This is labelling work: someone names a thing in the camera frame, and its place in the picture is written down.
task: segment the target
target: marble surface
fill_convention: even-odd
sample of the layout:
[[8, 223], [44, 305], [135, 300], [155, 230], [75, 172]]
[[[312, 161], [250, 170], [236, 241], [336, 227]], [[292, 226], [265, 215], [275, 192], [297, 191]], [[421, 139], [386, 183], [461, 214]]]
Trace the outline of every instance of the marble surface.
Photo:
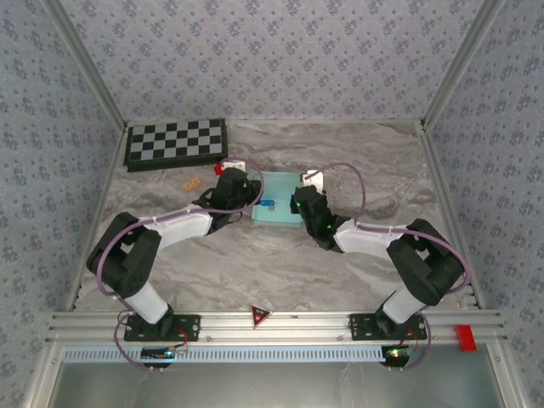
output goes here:
[[[445, 232], [411, 126], [253, 122], [228, 126], [229, 153], [251, 158], [266, 171], [354, 164], [365, 178], [366, 222], [408, 224], [419, 217]], [[182, 184], [194, 177], [202, 180], [202, 186], [186, 193]], [[212, 166], [127, 173], [119, 158], [95, 240], [120, 212], [140, 217], [171, 212], [216, 180]], [[349, 169], [328, 171], [325, 189], [333, 212], [353, 215], [360, 207], [360, 186]], [[179, 311], [247, 310], [250, 303], [273, 310], [373, 310], [401, 284], [386, 260], [326, 252], [302, 228], [254, 226], [249, 215], [215, 234], [160, 252], [151, 282]], [[455, 308], [459, 300], [450, 296], [440, 306]], [[118, 310], [120, 304], [102, 296], [87, 272], [76, 307]]]

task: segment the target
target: red tag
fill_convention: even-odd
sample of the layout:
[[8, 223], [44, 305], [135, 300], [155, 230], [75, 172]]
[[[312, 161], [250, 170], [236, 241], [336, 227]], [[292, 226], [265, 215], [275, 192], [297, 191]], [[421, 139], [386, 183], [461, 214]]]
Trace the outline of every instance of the red tag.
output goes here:
[[220, 176], [221, 174], [223, 174], [223, 168], [221, 167], [221, 163], [216, 164], [213, 168], [213, 171], [215, 172], [216, 176]]
[[252, 305], [253, 328], [263, 323], [270, 315], [272, 315], [270, 310]]
[[459, 346], [461, 351], [478, 351], [478, 346], [474, 341], [473, 331], [468, 325], [456, 326], [457, 339], [459, 340]]

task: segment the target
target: warning triangle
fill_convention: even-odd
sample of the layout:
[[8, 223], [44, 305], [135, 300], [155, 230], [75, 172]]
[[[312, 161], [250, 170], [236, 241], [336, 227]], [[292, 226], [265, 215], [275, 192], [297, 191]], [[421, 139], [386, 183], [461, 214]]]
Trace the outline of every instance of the warning triangle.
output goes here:
[[270, 315], [272, 315], [270, 310], [252, 304], [253, 328], [263, 323]]

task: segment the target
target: patterned wall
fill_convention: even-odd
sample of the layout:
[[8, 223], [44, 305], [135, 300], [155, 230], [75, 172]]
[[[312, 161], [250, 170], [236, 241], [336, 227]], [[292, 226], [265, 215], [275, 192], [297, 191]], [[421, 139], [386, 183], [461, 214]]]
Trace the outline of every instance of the patterned wall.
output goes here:
[[544, 5], [508, 0], [433, 130], [488, 307], [544, 406]]
[[128, 120], [421, 117], [481, 0], [62, 0]]
[[0, 406], [64, 307], [116, 140], [38, 0], [0, 6]]

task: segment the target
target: orange block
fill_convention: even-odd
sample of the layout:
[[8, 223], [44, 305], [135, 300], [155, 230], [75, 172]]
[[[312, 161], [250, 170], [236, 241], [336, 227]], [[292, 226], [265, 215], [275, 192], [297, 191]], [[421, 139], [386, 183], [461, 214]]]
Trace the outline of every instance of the orange block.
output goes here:
[[193, 178], [192, 180], [188, 181], [184, 184], [184, 190], [185, 191], [192, 191], [199, 185], [201, 185], [202, 182], [198, 177]]

